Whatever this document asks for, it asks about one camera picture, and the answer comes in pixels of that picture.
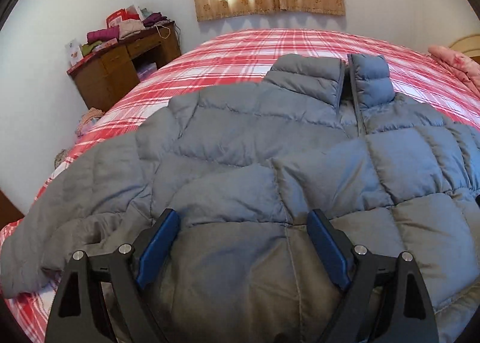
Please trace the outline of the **green folded cloth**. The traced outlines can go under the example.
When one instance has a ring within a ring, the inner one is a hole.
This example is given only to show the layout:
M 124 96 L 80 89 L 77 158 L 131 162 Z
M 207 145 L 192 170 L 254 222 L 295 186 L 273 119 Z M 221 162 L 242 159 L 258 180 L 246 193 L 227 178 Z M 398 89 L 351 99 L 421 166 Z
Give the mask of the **green folded cloth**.
M 86 43 L 80 46 L 81 54 L 83 57 L 89 55 L 97 46 L 100 46 L 103 42 L 96 41 L 94 43 Z

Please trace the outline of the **wooden headboard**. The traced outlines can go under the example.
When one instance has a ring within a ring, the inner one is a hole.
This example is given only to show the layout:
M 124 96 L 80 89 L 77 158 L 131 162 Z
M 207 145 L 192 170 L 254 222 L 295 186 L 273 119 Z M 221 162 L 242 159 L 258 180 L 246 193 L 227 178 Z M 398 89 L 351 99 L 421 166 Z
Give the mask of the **wooden headboard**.
M 480 34 L 471 34 L 456 40 L 450 49 L 461 52 L 470 58 L 480 55 Z

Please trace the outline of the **brown wooden desk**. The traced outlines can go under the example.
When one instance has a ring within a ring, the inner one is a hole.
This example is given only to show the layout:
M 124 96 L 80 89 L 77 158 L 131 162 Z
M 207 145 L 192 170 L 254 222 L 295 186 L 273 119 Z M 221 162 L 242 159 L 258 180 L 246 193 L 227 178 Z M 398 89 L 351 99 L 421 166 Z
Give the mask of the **brown wooden desk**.
M 141 67 L 160 69 L 181 56 L 175 21 L 152 26 L 92 52 L 68 70 L 87 108 L 104 112 L 140 83 Z

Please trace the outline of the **white greeting card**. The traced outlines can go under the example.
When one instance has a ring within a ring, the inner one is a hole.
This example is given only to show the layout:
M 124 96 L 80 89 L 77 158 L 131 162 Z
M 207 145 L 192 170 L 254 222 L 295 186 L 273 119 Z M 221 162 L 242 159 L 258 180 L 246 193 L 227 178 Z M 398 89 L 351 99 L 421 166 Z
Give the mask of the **white greeting card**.
M 76 39 L 71 40 L 65 45 L 70 65 L 73 67 L 83 59 L 81 44 Z

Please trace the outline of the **grey puffer jacket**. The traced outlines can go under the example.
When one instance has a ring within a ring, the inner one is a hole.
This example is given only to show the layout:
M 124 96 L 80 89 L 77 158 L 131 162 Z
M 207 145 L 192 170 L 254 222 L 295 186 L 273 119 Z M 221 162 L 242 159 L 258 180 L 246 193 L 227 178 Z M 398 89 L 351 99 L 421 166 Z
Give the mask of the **grey puffer jacket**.
M 58 174 L 1 248 L 1 290 L 45 287 L 171 208 L 149 304 L 174 342 L 314 342 L 339 300 L 308 213 L 372 252 L 410 252 L 439 340 L 479 307 L 479 132 L 394 91 L 380 55 L 284 55 L 261 82 L 172 98 Z

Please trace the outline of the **red gift box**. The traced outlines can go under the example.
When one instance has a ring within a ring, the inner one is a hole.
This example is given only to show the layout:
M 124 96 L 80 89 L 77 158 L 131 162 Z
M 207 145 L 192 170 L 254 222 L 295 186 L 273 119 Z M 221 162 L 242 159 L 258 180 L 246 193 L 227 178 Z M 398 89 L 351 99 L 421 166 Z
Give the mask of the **red gift box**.
M 114 11 L 106 18 L 107 28 L 119 25 L 120 22 L 125 20 L 126 14 L 127 12 L 124 8 Z

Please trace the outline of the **beige folded clothes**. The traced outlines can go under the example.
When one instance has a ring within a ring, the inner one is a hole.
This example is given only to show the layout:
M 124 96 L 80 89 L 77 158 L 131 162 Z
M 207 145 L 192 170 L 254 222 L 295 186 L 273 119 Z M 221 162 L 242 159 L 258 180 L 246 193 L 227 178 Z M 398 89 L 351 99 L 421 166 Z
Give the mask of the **beige folded clothes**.
M 119 24 L 119 39 L 127 38 L 133 34 L 137 34 L 145 30 L 145 26 L 142 21 L 135 19 L 128 19 L 121 21 Z

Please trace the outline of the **pink clothes pile on floor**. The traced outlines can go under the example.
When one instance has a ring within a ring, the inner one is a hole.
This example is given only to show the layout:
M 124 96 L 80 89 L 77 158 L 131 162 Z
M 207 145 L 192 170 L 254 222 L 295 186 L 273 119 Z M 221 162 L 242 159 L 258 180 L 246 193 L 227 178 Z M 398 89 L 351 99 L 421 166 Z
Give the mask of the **pink clothes pile on floor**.
M 104 112 L 97 108 L 90 108 L 84 114 L 76 128 L 75 135 L 77 138 L 83 137 L 93 128 L 93 126 L 103 117 Z

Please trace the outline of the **dark purple clothes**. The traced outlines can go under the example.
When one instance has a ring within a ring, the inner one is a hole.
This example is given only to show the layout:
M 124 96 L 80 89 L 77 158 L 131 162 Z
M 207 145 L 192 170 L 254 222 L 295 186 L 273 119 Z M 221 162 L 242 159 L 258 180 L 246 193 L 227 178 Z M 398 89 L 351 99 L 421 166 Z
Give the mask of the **dark purple clothes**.
M 151 13 L 147 18 L 143 21 L 143 25 L 146 28 L 150 28 L 154 25 L 162 25 L 165 22 L 169 22 L 168 18 L 164 16 L 162 13 Z

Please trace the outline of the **magenta folded clothes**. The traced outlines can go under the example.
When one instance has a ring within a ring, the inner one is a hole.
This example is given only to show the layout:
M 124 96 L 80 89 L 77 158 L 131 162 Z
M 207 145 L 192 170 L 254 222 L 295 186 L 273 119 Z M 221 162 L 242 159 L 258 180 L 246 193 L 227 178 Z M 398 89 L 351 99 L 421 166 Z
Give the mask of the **magenta folded clothes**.
M 107 42 L 114 38 L 118 39 L 120 36 L 120 27 L 117 25 L 106 29 L 90 31 L 86 35 L 87 43 L 92 44 L 97 41 Z

